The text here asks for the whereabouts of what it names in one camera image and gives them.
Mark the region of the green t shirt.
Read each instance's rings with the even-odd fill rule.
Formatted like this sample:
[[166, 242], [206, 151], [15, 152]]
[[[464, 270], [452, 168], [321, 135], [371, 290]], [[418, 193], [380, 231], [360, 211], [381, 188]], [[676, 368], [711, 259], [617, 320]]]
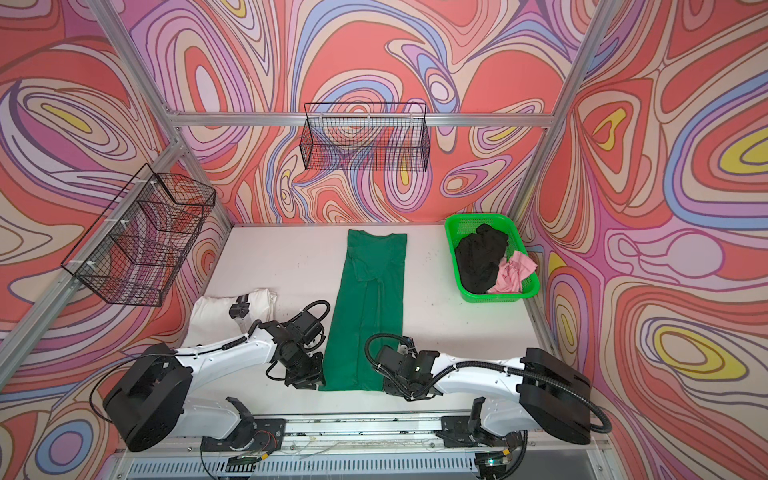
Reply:
[[378, 333], [403, 333], [407, 236], [350, 230], [324, 353], [326, 392], [381, 391], [384, 378], [365, 355]]

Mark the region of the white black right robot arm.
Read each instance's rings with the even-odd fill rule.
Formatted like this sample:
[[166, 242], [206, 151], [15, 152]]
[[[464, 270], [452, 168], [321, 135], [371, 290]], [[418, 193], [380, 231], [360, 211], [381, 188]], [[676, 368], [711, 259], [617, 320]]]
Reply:
[[591, 400], [591, 381], [555, 356], [529, 347], [521, 358], [463, 359], [419, 351], [413, 339], [389, 333], [369, 337], [366, 360], [383, 377], [384, 392], [408, 402], [471, 394], [467, 429], [474, 438], [502, 439], [513, 432], [542, 430], [575, 445], [611, 430]]

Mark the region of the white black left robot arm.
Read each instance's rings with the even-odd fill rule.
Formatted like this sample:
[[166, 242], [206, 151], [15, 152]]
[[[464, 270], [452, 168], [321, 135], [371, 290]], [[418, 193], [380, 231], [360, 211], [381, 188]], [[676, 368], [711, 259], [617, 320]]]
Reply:
[[216, 380], [250, 367], [272, 371], [281, 366], [279, 382], [298, 390], [325, 384], [323, 324], [331, 305], [316, 300], [291, 319], [254, 321], [248, 330], [211, 344], [174, 350], [164, 343], [129, 360], [129, 369], [102, 402], [105, 418], [131, 452], [146, 451], [167, 438], [198, 437], [205, 452], [279, 449], [271, 427], [259, 426], [237, 398], [224, 402], [194, 397]]

